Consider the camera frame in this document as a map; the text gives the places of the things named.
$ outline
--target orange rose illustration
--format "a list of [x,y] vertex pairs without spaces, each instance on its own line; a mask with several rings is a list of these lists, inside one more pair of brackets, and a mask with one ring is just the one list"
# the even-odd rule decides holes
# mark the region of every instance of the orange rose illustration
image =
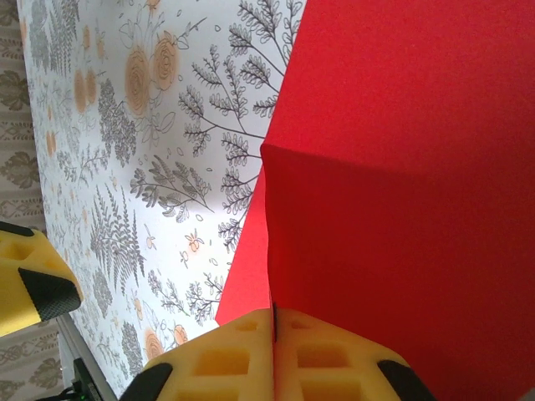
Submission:
[[137,318],[143,320],[143,309],[141,309],[141,302],[138,298],[134,300],[135,312],[137,313]]
[[149,103],[149,62],[142,48],[135,48],[126,61],[125,92],[128,107],[143,117]]
[[78,112],[83,113],[85,111],[85,79],[79,69],[74,73],[74,101]]
[[156,45],[154,52],[154,80],[156,86],[167,90],[175,80],[176,49],[173,46],[172,36],[167,31],[164,38]]
[[47,131],[47,153],[52,157],[56,152],[56,134],[54,132]]
[[89,69],[85,76],[85,87],[87,91],[87,100],[93,104],[97,99],[97,78],[92,69]]
[[106,57],[106,51],[104,50],[104,34],[97,36],[97,56],[102,61]]
[[178,345],[182,345],[187,341],[187,333],[183,326],[180,324],[175,326],[175,330],[173,332],[173,335],[175,337],[175,341]]
[[145,331],[145,353],[149,360],[159,357],[164,353],[164,348],[161,346],[160,340],[150,328],[147,328]]
[[86,25],[84,27],[84,50],[87,50],[90,45],[91,45],[91,32],[89,31],[89,27]]

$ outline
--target patterned wall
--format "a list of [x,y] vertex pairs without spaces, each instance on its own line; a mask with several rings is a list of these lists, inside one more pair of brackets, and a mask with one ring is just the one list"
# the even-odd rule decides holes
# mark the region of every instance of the patterned wall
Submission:
[[23,0],[48,236],[121,393],[214,321],[303,3]]

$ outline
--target red paper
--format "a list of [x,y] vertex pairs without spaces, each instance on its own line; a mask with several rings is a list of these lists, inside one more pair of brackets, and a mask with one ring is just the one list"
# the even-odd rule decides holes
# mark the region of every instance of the red paper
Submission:
[[438,399],[535,385],[535,7],[309,0],[262,148],[273,300]]
[[216,320],[220,325],[256,309],[271,307],[268,283],[268,229],[265,178],[260,171],[241,240],[229,271]]

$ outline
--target black corner protector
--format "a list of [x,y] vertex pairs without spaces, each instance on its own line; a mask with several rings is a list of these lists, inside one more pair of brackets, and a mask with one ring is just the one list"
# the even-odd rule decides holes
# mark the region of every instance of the black corner protector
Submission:
[[380,361],[377,366],[401,401],[436,401],[411,368],[390,360]]
[[15,226],[14,224],[7,223],[5,221],[0,221],[0,231],[11,232],[12,234],[17,234],[18,236],[33,236],[33,231],[30,228]]
[[32,298],[41,321],[78,309],[81,300],[73,282],[66,278],[18,268],[28,295]]
[[275,343],[278,338],[278,320],[277,320],[277,304],[273,303],[273,333],[275,336]]
[[119,401],[156,401],[172,371],[169,363],[158,363],[144,370],[135,376]]

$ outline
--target leaf illustration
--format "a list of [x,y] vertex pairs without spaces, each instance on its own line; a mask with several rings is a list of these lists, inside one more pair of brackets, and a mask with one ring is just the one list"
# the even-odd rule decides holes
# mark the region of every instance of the leaf illustration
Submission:
[[174,111],[169,112],[161,121],[160,130],[163,134],[171,129],[175,123],[176,113]]
[[124,44],[126,48],[132,48],[134,41],[134,24],[129,20],[127,23],[124,23],[119,28],[119,37],[120,41]]
[[249,60],[245,62],[240,70],[240,75],[245,79],[245,82],[254,85],[256,89],[260,89],[264,84],[272,88],[269,83],[271,70],[258,56],[249,56]]
[[187,38],[185,36],[180,36],[176,42],[179,50],[187,50],[190,48],[190,45],[187,42]]
[[277,104],[277,95],[270,96],[266,100],[258,100],[252,107],[252,111],[255,114],[259,114],[260,117],[273,117],[275,111],[275,104]]

